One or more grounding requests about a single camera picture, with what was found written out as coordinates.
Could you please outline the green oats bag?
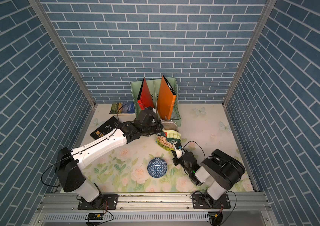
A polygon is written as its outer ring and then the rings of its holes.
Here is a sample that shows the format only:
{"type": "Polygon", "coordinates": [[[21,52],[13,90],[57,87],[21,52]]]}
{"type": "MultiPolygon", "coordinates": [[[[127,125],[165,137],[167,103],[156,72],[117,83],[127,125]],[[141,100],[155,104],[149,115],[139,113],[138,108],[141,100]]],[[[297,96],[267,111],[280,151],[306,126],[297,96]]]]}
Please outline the green oats bag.
{"type": "Polygon", "coordinates": [[[176,143],[181,142],[181,133],[175,130],[163,129],[160,133],[156,134],[156,143],[167,151],[175,151],[176,143]]]}

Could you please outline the blue patterned bowl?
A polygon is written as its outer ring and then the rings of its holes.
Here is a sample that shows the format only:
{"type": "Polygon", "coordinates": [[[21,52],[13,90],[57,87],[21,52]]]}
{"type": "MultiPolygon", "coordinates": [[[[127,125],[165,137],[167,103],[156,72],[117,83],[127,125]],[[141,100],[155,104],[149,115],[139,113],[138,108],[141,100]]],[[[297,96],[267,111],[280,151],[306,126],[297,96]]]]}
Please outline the blue patterned bowl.
{"type": "Polygon", "coordinates": [[[163,177],[168,169],[166,161],[160,157],[151,159],[147,166],[148,174],[153,178],[163,177]]]}

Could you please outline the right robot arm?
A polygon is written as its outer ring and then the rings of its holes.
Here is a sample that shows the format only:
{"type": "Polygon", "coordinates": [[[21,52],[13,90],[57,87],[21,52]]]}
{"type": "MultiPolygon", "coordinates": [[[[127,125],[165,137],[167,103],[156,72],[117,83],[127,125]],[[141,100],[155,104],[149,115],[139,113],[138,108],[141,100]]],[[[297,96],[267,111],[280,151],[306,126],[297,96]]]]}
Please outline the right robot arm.
{"type": "Polygon", "coordinates": [[[192,152],[174,149],[171,153],[174,165],[181,165],[196,186],[202,185],[209,178],[214,180],[203,195],[208,205],[215,204],[226,191],[231,190],[246,171],[241,162],[219,149],[200,164],[192,152]]]}

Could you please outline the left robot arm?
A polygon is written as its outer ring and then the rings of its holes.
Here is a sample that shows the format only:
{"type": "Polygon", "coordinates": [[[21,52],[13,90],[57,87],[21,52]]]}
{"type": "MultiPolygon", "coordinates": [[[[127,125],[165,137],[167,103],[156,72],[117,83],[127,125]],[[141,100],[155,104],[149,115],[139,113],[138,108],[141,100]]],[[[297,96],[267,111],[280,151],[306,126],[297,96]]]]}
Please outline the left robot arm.
{"type": "Polygon", "coordinates": [[[141,136],[150,136],[163,130],[161,119],[152,107],[141,110],[132,121],[119,122],[112,117],[114,125],[103,124],[108,131],[95,141],[72,150],[64,147],[58,151],[54,172],[66,193],[75,192],[86,202],[102,200],[102,193],[96,184],[90,182],[82,170],[115,148],[124,146],[141,136]]]}

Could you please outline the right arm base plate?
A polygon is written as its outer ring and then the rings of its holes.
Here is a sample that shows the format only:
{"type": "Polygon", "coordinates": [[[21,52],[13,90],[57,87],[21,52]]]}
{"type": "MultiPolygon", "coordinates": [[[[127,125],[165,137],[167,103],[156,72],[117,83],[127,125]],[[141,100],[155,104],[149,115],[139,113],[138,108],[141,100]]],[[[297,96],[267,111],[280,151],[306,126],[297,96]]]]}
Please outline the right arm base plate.
{"type": "Polygon", "coordinates": [[[190,196],[194,209],[230,209],[231,204],[227,194],[223,194],[219,199],[213,200],[210,196],[196,193],[190,196]]]}

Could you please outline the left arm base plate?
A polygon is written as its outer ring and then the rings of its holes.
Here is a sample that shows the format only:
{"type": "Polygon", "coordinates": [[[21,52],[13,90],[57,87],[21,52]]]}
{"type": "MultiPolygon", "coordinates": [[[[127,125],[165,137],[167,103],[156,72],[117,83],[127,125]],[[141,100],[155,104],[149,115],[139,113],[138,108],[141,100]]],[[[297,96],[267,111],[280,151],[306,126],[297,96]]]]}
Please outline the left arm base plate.
{"type": "Polygon", "coordinates": [[[84,198],[80,198],[78,210],[115,210],[118,203],[118,194],[100,194],[92,202],[87,202],[84,198]]]}

